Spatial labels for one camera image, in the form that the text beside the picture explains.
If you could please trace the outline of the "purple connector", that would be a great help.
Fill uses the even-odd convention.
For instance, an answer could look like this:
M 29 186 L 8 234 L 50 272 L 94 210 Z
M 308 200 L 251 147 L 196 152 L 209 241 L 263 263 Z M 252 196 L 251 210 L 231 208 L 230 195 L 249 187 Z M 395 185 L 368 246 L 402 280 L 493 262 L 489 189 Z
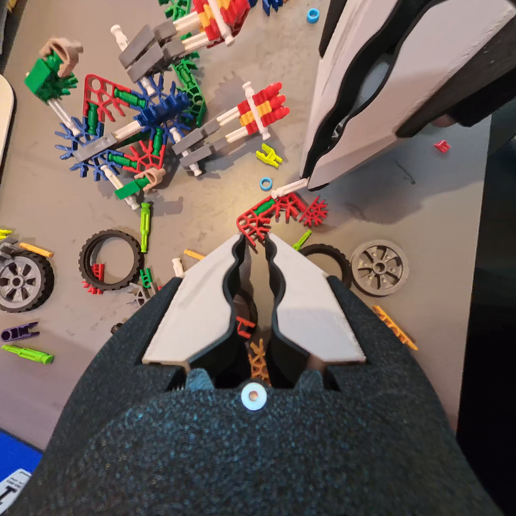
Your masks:
M 12 344 L 18 341 L 35 338 L 40 334 L 39 331 L 33 331 L 38 322 L 33 321 L 27 324 L 18 325 L 10 328 L 5 328 L 1 331 L 1 343 Z

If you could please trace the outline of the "small yellow clip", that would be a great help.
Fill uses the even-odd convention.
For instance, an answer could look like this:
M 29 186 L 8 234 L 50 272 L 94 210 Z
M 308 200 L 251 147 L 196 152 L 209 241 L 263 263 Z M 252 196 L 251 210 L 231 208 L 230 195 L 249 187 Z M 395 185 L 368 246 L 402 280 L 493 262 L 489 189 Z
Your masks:
M 275 152 L 275 150 L 265 143 L 262 143 L 261 151 L 256 151 L 255 155 L 256 158 L 262 163 L 273 166 L 275 169 L 278 169 L 279 165 L 283 161 L 283 159 Z

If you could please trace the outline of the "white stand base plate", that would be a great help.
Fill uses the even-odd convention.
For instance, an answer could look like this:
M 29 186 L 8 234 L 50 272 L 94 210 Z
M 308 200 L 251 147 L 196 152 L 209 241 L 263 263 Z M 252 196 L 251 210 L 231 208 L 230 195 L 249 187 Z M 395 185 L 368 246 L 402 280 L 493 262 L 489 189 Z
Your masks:
M 8 155 L 15 113 L 15 91 L 10 82 L 1 75 L 1 177 Z

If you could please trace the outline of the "grey spoked wheel with tyre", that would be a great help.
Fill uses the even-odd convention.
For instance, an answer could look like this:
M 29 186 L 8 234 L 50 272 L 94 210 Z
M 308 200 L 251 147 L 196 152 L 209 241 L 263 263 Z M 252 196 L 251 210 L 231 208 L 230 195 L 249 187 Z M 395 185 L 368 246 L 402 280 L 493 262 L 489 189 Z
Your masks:
M 22 313 L 45 303 L 54 289 L 54 271 L 47 258 L 29 251 L 1 257 L 1 310 Z

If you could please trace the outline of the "yellow sun connector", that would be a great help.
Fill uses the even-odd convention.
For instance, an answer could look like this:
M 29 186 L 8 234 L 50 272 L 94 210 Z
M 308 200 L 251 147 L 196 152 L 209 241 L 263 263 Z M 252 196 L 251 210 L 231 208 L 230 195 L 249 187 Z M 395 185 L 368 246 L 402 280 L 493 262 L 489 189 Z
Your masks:
M 413 351 L 418 351 L 418 347 L 412 338 L 397 325 L 397 323 L 378 305 L 371 307 L 372 311 L 378 318 L 387 326 L 404 345 L 408 346 Z
M 255 344 L 254 342 L 250 343 L 248 359 L 250 364 L 251 378 L 258 379 L 268 385 L 271 385 L 265 355 L 266 350 L 262 338 L 259 339 L 258 344 Z

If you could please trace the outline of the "black tyre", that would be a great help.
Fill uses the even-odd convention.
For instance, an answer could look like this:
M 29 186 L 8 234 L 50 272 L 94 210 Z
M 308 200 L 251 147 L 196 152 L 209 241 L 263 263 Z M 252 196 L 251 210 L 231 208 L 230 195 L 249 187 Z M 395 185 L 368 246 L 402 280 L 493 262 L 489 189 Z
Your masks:
M 338 248 L 319 243 L 303 247 L 299 250 L 299 252 L 305 257 L 310 255 L 326 255 L 332 258 L 338 264 L 341 270 L 342 283 L 345 285 L 345 287 L 351 289 L 353 280 L 352 267 L 345 254 L 342 253 Z
M 243 288 L 240 288 L 234 297 L 234 304 L 237 309 L 237 316 L 241 316 L 245 319 L 256 322 L 256 325 L 257 325 L 257 322 L 258 322 L 257 308 L 256 308 L 255 301 L 253 300 L 251 294 L 249 294 Z
M 92 269 L 92 255 L 97 248 L 100 248 L 106 240 L 119 239 L 127 243 L 132 251 L 132 268 L 128 275 L 115 283 L 107 283 L 98 279 Z M 81 248 L 78 258 L 79 270 L 82 278 L 92 287 L 101 291 L 119 291 L 128 287 L 133 280 L 139 276 L 140 269 L 145 264 L 145 257 L 142 253 L 139 242 L 131 235 L 115 229 L 103 230 L 95 233 L 87 239 Z

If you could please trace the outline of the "multicolour construction toy model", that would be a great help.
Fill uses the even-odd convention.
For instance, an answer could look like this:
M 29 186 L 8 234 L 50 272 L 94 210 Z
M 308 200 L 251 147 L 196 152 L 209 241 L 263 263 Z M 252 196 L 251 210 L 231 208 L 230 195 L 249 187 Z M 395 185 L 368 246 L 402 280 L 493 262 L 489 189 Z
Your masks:
M 198 57 L 198 50 L 235 42 L 256 1 L 159 3 L 168 4 L 167 19 L 144 25 L 131 40 L 120 25 L 110 29 L 120 64 L 137 90 L 88 74 L 82 118 L 71 117 L 61 100 L 77 86 L 73 71 L 83 47 L 63 37 L 48 39 L 24 81 L 61 121 L 62 132 L 56 134 L 68 144 L 56 146 L 60 158 L 74 159 L 70 169 L 81 177 L 93 171 L 95 181 L 110 181 L 132 210 L 141 207 L 139 192 L 162 181 L 168 144 L 180 165 L 197 177 L 200 161 L 255 133 L 267 140 L 268 127 L 289 114 L 280 82 L 258 92 L 247 82 L 242 102 L 202 123 L 204 98 L 197 80 L 186 77 L 196 68 L 188 58 Z

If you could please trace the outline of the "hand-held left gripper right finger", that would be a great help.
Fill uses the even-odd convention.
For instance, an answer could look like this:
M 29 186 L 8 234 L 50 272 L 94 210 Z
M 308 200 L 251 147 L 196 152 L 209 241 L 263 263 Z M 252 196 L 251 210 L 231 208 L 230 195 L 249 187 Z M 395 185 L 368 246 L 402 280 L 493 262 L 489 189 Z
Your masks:
M 293 388 L 302 373 L 328 366 L 364 364 L 366 356 L 345 316 L 338 292 L 349 290 L 275 235 L 264 242 L 274 296 L 266 351 L 270 382 Z

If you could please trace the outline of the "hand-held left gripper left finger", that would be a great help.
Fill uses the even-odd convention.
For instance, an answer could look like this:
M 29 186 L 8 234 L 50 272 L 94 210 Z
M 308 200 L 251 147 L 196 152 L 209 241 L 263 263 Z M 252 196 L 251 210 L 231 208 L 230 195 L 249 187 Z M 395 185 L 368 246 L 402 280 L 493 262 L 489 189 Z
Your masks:
M 246 339 L 238 332 L 240 266 L 246 240 L 237 234 L 187 271 L 157 326 L 142 363 L 201 368 L 217 388 L 250 378 Z

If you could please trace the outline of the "grey snowflake connector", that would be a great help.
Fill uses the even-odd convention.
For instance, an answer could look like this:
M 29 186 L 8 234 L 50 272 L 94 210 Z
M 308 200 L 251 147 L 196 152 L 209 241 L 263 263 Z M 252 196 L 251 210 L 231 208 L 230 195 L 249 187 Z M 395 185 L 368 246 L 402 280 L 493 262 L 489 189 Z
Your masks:
M 138 306 L 138 308 L 144 306 L 152 297 L 153 293 L 148 288 L 143 285 L 131 282 L 131 289 L 127 291 L 127 294 L 130 296 L 130 299 L 126 302 L 126 304 L 134 304 Z

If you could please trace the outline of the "small red connector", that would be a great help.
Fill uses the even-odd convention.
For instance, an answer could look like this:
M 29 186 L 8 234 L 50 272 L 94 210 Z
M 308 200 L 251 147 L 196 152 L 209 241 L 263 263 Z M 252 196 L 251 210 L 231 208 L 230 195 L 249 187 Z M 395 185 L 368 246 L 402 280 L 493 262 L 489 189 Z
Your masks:
M 94 277 L 103 282 L 104 281 L 104 274 L 105 274 L 105 264 L 103 263 L 100 263 L 100 264 L 92 264 L 91 265 L 91 270 L 92 270 L 92 273 L 94 275 Z M 92 295 L 101 295 L 103 293 L 103 291 L 101 289 L 98 289 L 96 287 L 93 287 L 91 284 L 89 284 L 87 281 L 83 280 L 81 281 L 82 285 L 83 285 L 83 288 L 84 289 L 87 289 L 87 292 L 88 293 L 91 293 Z

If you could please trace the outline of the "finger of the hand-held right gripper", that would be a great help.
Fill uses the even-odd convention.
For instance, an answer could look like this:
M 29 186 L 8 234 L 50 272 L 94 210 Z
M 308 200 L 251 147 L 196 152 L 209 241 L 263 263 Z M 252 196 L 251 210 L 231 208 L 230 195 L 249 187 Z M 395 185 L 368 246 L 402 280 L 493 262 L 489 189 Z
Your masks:
M 424 42 L 431 22 L 446 12 L 456 16 L 459 1 L 450 1 L 449 8 L 439 6 L 430 9 L 397 51 L 383 54 L 373 65 L 362 83 L 352 112 L 337 127 L 334 134 L 336 144 L 319 158 L 308 177 L 308 190 L 324 188 L 336 178 L 411 138 L 400 138 L 395 134 L 395 125 L 401 122 L 402 115 L 409 114 L 409 109 L 416 107 L 417 98 L 423 96 L 426 89 L 437 89 L 446 82 L 448 67 L 461 66 L 472 54 L 467 42 L 457 43 L 455 37 L 448 36 L 445 43 L 437 43 L 437 49 L 442 51 L 450 43 L 457 46 L 457 53 L 444 57 L 443 65 L 439 65 L 438 58 L 430 56 L 429 50 L 422 51 L 426 63 L 415 63 L 416 51 L 409 49 L 409 44 Z M 511 16 L 515 16 L 515 11 L 510 7 L 496 5 L 484 22 L 474 22 L 467 37 L 475 35 L 476 31 L 481 36 L 487 35 L 491 24 L 504 24 Z
M 424 1 L 331 1 L 319 44 L 315 89 L 300 177 L 336 144 L 339 124 L 352 112 L 362 83 L 422 11 Z

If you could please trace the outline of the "blue bin with square tag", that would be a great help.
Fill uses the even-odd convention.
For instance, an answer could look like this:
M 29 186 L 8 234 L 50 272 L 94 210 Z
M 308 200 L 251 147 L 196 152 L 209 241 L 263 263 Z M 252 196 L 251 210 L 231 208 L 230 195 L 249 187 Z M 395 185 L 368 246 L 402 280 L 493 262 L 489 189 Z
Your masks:
M 1 430 L 1 515 L 27 485 L 43 452 Z

